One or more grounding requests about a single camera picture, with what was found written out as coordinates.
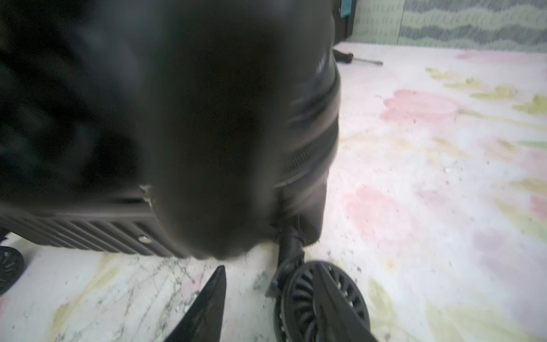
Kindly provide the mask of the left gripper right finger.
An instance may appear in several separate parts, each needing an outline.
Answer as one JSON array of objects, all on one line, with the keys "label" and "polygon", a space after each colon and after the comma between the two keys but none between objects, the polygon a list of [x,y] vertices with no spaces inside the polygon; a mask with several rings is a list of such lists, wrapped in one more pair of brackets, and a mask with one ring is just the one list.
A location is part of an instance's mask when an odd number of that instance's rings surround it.
[{"label": "left gripper right finger", "polygon": [[314,267],[313,290],[317,341],[377,341],[370,326],[360,320],[323,265]]}]

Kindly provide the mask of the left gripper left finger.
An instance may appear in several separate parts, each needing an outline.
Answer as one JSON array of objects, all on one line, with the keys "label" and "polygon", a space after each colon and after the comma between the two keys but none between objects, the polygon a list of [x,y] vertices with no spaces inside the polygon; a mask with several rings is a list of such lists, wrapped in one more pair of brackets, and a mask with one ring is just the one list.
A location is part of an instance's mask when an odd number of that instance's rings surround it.
[{"label": "left gripper left finger", "polygon": [[226,270],[215,269],[165,342],[219,342],[226,299]]}]

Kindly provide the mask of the black ribbed hard-shell suitcase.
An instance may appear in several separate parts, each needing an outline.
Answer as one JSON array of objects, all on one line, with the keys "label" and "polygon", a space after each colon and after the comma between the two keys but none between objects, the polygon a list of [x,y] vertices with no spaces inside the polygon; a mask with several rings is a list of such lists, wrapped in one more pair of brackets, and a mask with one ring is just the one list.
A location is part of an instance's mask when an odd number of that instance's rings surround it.
[{"label": "black ribbed hard-shell suitcase", "polygon": [[196,259],[279,247],[278,341],[317,341],[339,138],[333,1],[3,1],[1,236]]}]

